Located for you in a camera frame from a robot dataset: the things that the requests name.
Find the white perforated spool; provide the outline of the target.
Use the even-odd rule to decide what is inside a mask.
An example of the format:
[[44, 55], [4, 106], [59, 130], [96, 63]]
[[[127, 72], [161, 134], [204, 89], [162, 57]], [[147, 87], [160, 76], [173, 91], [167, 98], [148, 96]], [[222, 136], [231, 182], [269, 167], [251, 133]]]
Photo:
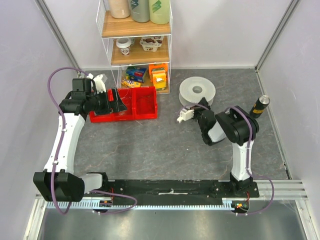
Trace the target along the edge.
[[188, 77], [179, 86], [179, 101], [183, 106], [198, 104], [202, 98], [211, 106], [215, 95], [215, 85], [204, 77]]

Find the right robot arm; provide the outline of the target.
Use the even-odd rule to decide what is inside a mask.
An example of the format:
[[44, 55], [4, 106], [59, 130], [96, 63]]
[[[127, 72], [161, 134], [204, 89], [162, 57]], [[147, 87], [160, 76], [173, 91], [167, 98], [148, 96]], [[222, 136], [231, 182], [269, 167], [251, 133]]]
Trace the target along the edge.
[[232, 143], [232, 169], [229, 181], [222, 184], [219, 195], [240, 197], [246, 195], [254, 186], [251, 170], [252, 146], [260, 127], [254, 117], [240, 106], [227, 108], [214, 113], [210, 107], [204, 106], [207, 101], [202, 98], [200, 103], [193, 105], [193, 119], [197, 121], [201, 137], [208, 146], [215, 145], [224, 139]]

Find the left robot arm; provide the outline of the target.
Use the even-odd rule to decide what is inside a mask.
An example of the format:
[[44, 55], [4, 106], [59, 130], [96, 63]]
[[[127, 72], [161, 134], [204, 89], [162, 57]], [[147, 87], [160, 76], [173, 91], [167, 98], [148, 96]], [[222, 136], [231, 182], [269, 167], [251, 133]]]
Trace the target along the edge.
[[33, 176], [33, 183], [48, 202], [80, 202], [90, 191], [99, 197], [110, 191], [104, 172], [82, 177], [74, 174], [76, 148], [89, 113], [102, 116], [127, 110], [118, 90], [106, 89], [106, 80], [105, 74], [74, 78], [72, 90], [59, 104], [58, 130], [50, 157], [43, 171]]

